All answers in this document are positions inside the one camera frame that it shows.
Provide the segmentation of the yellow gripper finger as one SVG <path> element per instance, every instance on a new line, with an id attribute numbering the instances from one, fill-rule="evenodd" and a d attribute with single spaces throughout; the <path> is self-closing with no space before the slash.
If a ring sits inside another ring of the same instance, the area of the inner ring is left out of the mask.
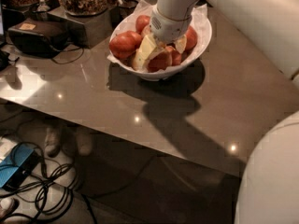
<path id="1" fill-rule="evenodd" d="M 142 64 L 151 61 L 164 50 L 156 40 L 154 34 L 145 35 L 137 52 L 137 60 Z"/>
<path id="2" fill-rule="evenodd" d="M 187 45 L 187 37 L 186 35 L 183 35 L 182 37 L 178 38 L 175 42 L 175 49 L 182 54 L 185 49 L 186 49 L 186 45 Z"/>

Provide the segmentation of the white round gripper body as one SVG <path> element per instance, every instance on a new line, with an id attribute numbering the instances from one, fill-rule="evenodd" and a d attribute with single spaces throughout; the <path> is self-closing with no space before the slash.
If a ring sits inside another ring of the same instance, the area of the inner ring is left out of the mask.
<path id="1" fill-rule="evenodd" d="M 186 33 L 191 21 L 192 16 L 182 21 L 171 20 L 162 15 L 158 8 L 154 6 L 150 16 L 149 27 L 160 41 L 172 43 Z"/>

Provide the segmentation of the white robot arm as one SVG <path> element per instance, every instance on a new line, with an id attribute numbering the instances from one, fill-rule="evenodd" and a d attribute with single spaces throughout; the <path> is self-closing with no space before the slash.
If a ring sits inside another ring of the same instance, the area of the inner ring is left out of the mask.
<path id="1" fill-rule="evenodd" d="M 298 77 L 299 0 L 207 0 L 288 78 Z M 195 0 L 158 0 L 150 24 L 172 42 L 187 30 Z M 299 224 L 299 112 L 272 128 L 244 171 L 235 224 Z"/>

